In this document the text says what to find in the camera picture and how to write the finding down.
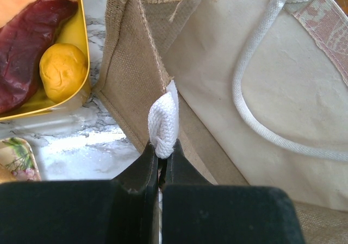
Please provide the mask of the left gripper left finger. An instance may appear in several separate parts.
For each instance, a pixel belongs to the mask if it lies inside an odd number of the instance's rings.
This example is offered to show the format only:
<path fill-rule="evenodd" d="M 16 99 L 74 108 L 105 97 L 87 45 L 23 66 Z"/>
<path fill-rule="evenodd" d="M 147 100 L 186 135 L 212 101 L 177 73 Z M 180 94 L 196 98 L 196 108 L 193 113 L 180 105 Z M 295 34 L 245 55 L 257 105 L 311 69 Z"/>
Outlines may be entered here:
<path fill-rule="evenodd" d="M 157 243 L 158 159 L 113 179 L 1 185 L 1 243 Z"/>

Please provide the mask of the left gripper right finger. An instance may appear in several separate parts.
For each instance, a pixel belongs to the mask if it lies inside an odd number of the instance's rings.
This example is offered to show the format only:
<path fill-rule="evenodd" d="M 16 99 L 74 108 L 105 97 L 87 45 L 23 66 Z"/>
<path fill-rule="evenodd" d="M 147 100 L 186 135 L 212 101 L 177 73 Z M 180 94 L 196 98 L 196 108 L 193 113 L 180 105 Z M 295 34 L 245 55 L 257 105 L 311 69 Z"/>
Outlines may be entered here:
<path fill-rule="evenodd" d="M 304 243 L 289 196 L 276 187 L 213 185 L 184 156 L 166 161 L 163 243 Z"/>

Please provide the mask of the burlap tote bag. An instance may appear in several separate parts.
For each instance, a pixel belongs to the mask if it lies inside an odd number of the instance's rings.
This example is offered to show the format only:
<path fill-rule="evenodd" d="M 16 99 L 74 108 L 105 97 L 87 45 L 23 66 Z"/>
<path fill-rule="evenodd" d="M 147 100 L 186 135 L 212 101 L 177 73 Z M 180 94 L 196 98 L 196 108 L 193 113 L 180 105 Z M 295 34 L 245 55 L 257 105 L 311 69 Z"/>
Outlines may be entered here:
<path fill-rule="evenodd" d="M 347 15 L 335 0 L 107 0 L 95 92 L 138 150 L 273 186 L 347 243 Z"/>

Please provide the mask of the small yellow potato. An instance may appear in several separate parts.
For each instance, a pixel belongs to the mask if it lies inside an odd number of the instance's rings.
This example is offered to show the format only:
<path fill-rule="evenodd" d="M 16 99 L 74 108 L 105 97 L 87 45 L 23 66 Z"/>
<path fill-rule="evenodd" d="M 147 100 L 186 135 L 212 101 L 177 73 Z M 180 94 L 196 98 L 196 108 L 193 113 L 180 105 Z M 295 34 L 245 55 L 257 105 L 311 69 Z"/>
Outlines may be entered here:
<path fill-rule="evenodd" d="M 88 72 L 88 61 L 77 46 L 56 43 L 41 57 L 39 69 L 47 97 L 60 103 L 81 87 Z"/>

